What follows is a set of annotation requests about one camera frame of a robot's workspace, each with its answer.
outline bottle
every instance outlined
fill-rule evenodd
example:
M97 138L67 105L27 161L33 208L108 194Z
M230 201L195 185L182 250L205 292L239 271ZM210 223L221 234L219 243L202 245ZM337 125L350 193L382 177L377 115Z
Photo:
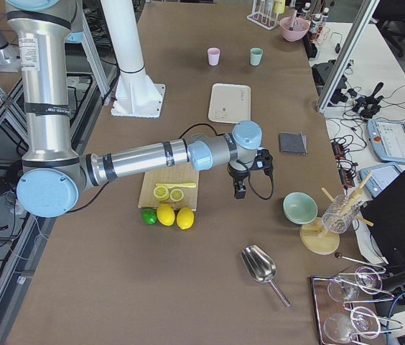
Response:
M286 0L276 0L273 12L275 14L282 14L286 10Z
M309 10L311 9L311 3L307 2L304 4L304 7L302 8L302 18L305 20L308 20L308 15L309 15Z
M320 25L325 26L325 23L327 23L328 20L329 20L329 8L325 7L321 13Z
M314 16L312 16L311 23L309 23L309 32L315 34L319 29L319 23L320 23L320 13L316 13Z

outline office chair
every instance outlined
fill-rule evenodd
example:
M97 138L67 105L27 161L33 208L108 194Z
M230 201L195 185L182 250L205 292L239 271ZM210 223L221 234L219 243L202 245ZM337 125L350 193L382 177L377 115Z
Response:
M404 34L393 32L389 29L391 22L402 22L405 24L405 0L380 0L373 18L378 20L377 27L384 39L390 42L399 52L397 56L404 56L404 49L399 42L405 38Z

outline mint green bowl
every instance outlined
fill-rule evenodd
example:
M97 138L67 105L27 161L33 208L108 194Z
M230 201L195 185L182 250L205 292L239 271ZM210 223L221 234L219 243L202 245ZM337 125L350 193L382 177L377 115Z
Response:
M295 224L308 224L317 216L316 202L307 194L293 192L285 197L284 213L291 222Z

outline metal ice scoop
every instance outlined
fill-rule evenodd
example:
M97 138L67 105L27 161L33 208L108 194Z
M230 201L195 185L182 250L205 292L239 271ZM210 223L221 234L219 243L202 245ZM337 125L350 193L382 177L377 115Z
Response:
M257 282L269 283L277 297L288 308L290 302L273 281L276 275L276 264L274 264L273 259L256 245L246 247L241 252L241 256L252 278Z

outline lemon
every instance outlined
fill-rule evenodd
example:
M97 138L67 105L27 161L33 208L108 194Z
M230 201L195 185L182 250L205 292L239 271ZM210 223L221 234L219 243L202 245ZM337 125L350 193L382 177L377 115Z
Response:
M160 185L153 190L153 195L158 201L167 200L169 198L169 189Z
M178 201L181 201L183 199L183 190L177 189L177 188L171 190L170 198L175 203L178 202Z
M157 222L157 212L150 208L145 208L142 210L142 219L147 224L155 224Z
M157 217L162 225L171 226L175 221L175 213L171 206L166 203L159 205Z
M187 230L192 227L195 222L195 214L189 207L182 208L177 214L177 225L181 230Z

